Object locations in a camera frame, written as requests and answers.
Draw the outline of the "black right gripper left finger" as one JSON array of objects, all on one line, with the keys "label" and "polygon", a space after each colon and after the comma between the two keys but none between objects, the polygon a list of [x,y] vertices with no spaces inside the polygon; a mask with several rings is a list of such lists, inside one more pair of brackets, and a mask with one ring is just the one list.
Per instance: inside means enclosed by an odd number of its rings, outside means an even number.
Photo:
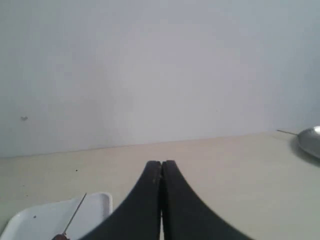
[{"label": "black right gripper left finger", "polygon": [[162,164],[148,161],[135,186],[116,210],[83,240],[158,240]]}]

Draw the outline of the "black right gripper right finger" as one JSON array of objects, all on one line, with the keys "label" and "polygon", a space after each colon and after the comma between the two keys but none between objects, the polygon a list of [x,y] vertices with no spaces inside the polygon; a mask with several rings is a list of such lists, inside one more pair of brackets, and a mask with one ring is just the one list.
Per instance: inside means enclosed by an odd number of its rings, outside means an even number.
[{"label": "black right gripper right finger", "polygon": [[162,163],[161,212],[165,240],[249,240],[213,212],[173,160]]}]

